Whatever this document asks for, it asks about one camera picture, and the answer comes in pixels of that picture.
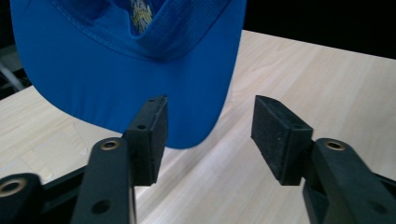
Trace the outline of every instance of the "light wood surface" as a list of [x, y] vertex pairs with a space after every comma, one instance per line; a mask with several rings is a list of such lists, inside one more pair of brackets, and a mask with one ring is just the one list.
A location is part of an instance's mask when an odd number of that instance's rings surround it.
[[[373, 172], [396, 179], [396, 61], [244, 31], [219, 121], [198, 147], [167, 148], [158, 183], [136, 189], [138, 223], [309, 223], [302, 187], [281, 187], [250, 138], [256, 94], [349, 143]], [[46, 102], [32, 87], [0, 101], [0, 177], [47, 183], [120, 136]]]

